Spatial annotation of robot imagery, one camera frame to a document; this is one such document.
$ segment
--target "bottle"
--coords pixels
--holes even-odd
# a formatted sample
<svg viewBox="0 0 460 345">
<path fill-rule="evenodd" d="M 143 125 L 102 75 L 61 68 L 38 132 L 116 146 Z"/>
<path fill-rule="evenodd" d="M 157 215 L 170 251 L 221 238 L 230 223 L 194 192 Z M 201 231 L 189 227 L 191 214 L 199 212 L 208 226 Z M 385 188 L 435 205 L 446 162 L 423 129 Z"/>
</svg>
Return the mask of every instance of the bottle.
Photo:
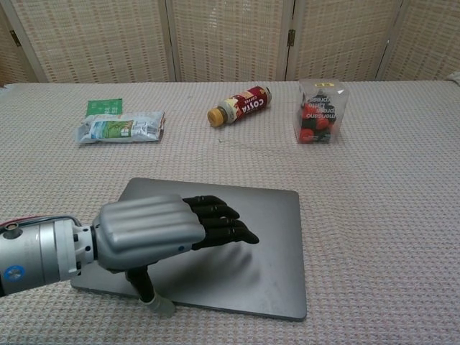
<svg viewBox="0 0 460 345">
<path fill-rule="evenodd" d="M 255 86 L 238 93 L 208 111 L 208 120 L 212 127 L 231 124 L 246 114 L 266 107 L 272 100 L 269 88 Z"/>
</svg>

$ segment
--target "textured tablecloth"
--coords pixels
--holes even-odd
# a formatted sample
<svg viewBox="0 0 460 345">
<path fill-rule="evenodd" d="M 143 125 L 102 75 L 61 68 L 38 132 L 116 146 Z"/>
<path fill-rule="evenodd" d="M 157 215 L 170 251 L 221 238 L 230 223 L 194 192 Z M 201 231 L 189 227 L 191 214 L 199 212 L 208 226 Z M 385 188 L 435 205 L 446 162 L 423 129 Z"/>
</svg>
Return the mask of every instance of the textured tablecloth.
<svg viewBox="0 0 460 345">
<path fill-rule="evenodd" d="M 460 87 L 347 83 L 337 144 L 295 143 L 297 84 L 270 110 L 212 129 L 206 112 L 254 83 L 17 84 L 0 94 L 0 219 L 90 222 L 133 177 L 296 190 L 308 315 L 287 322 L 136 300 L 62 282 L 0 300 L 5 344 L 459 344 Z M 89 99 L 165 110 L 161 143 L 79 147 Z"/>
</svg>

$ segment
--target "laptop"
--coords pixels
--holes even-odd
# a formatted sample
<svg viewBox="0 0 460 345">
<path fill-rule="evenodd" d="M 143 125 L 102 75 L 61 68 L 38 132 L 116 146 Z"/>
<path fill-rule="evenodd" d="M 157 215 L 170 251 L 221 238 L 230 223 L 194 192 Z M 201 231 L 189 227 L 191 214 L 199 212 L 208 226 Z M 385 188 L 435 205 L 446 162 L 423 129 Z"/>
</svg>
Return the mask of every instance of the laptop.
<svg viewBox="0 0 460 345">
<path fill-rule="evenodd" d="M 298 194 L 134 178 L 120 201 L 158 194 L 183 198 L 213 195 L 240 214 L 258 244 L 244 242 L 190 251 L 149 266 L 155 290 L 178 305 L 301 321 L 307 313 L 302 227 Z M 73 287 L 137 297 L 123 273 L 86 265 Z"/>
</svg>

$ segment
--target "robotic hand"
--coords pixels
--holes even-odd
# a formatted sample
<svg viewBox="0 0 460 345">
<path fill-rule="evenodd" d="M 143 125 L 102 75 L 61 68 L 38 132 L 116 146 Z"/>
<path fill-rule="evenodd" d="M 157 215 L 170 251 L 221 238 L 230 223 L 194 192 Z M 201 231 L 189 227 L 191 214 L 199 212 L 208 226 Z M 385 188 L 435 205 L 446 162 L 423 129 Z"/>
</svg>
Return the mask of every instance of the robotic hand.
<svg viewBox="0 0 460 345">
<path fill-rule="evenodd" d="M 92 226 L 72 216 L 22 218 L 0 224 L 0 296 L 68 280 L 97 260 L 125 272 L 139 299 L 154 312 L 172 315 L 147 266 L 190 250 L 259 239 L 239 214 L 215 196 L 179 195 L 109 203 Z"/>
</svg>

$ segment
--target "snack package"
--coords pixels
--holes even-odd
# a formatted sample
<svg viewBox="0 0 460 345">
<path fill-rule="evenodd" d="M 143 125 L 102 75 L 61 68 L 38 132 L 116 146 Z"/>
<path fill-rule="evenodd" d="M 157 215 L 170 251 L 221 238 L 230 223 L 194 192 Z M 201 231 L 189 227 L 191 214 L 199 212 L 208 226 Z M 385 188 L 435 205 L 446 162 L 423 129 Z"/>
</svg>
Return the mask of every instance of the snack package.
<svg viewBox="0 0 460 345">
<path fill-rule="evenodd" d="M 92 142 L 157 142 L 165 122 L 164 111 L 143 111 L 122 115 L 94 115 L 77 128 L 80 144 Z"/>
<path fill-rule="evenodd" d="M 299 81 L 300 107 L 294 131 L 301 144 L 330 142 L 339 133 L 349 92 L 339 80 Z"/>
</svg>

